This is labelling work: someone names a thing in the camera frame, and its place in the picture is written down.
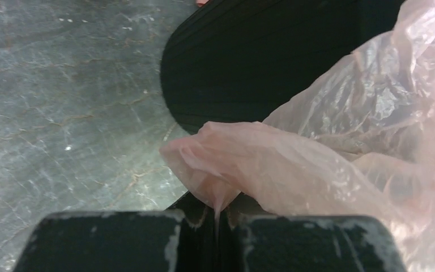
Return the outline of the pink plastic trash bag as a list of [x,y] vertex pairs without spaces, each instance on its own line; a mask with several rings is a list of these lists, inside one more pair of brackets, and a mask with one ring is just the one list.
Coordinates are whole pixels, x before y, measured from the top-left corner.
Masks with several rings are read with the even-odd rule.
[[409,271],[435,271],[435,1],[339,60],[263,122],[207,122],[160,149],[200,201],[279,215],[364,214]]

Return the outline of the black trash bin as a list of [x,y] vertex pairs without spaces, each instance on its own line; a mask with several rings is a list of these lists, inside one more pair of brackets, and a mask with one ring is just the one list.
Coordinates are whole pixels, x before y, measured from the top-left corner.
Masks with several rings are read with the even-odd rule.
[[208,1],[172,33],[165,103],[188,133],[264,120],[342,57],[396,23],[401,1]]

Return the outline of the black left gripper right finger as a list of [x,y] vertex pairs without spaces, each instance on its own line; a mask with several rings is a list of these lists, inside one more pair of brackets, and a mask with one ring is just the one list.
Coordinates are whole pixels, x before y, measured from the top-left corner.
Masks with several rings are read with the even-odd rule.
[[240,194],[220,214],[221,271],[405,271],[388,229],[360,215],[278,216]]

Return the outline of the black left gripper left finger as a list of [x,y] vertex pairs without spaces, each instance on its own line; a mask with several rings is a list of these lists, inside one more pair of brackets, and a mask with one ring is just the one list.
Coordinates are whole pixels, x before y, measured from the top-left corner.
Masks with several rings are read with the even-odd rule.
[[186,193],[163,211],[68,211],[43,218],[15,271],[211,271],[214,213]]

